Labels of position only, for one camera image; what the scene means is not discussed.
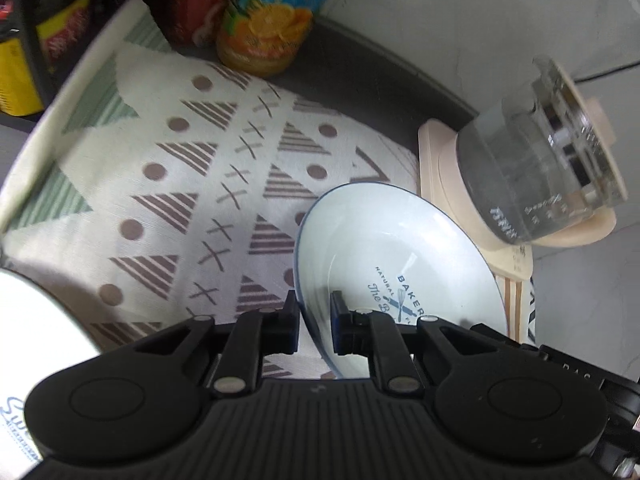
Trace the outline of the small white bakery plate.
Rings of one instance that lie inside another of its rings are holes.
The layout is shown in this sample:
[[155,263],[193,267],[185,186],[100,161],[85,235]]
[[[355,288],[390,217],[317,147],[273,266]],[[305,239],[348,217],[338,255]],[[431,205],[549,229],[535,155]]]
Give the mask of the small white bakery plate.
[[403,188],[360,182],[324,193],[306,212],[294,250],[296,299],[311,339],[339,378],[365,378],[362,356],[333,349],[330,295],[401,325],[424,315],[508,331],[494,274],[444,212]]

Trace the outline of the cream kettle base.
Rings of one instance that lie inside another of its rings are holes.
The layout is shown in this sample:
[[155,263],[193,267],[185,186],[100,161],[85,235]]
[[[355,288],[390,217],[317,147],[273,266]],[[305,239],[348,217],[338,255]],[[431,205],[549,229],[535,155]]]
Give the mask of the cream kettle base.
[[[490,270],[511,280],[527,281],[533,274],[533,249],[529,244],[510,245],[486,226],[470,199],[457,159],[457,133],[435,119],[418,131],[420,195],[442,210],[469,235]],[[616,227],[612,208],[600,208],[590,218],[538,238],[536,246],[573,248],[603,240]]]

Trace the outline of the patterned white table cloth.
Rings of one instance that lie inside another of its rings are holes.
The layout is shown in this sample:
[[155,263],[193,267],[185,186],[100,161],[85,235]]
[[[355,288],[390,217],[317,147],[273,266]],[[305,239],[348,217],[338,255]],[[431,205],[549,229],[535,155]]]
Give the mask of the patterned white table cloth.
[[6,177],[1,252],[111,349],[194,314],[280,307],[306,211],[359,181],[415,191],[418,161],[336,110],[175,52],[128,0]]

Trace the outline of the large white plate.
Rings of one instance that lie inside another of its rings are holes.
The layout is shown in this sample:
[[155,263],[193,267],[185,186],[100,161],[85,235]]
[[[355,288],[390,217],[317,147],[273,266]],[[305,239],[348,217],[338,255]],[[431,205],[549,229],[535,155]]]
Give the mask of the large white plate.
[[44,378],[100,350],[51,295],[23,275],[1,271],[1,477],[19,479],[41,455],[24,415]]

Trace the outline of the glass electric kettle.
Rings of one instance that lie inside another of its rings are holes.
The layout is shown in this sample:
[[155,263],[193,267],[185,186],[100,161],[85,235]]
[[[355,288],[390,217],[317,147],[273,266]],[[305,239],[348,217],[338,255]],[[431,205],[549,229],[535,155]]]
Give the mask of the glass electric kettle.
[[628,198],[599,101],[547,55],[534,64],[538,77],[469,122],[452,150],[468,196],[456,215],[486,248],[593,244]]

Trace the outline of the orange juice bottle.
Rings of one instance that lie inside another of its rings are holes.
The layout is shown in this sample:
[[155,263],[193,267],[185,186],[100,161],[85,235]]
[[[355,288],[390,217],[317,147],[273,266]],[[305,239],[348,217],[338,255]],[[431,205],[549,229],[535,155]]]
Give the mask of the orange juice bottle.
[[284,72],[326,0],[230,0],[216,40],[218,58],[258,77]]

